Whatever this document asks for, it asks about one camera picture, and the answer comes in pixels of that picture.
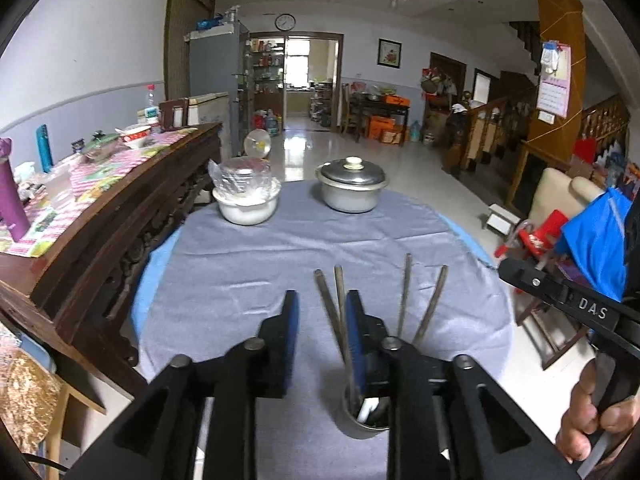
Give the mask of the person's right hand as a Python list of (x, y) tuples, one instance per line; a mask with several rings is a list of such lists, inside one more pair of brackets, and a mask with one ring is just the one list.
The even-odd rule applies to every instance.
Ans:
[(598, 429), (628, 436), (639, 420), (639, 395), (630, 396), (598, 414), (591, 396), (596, 390), (596, 360), (589, 361), (570, 393), (570, 406), (561, 419), (555, 447), (570, 462), (583, 462), (591, 453), (588, 437)]

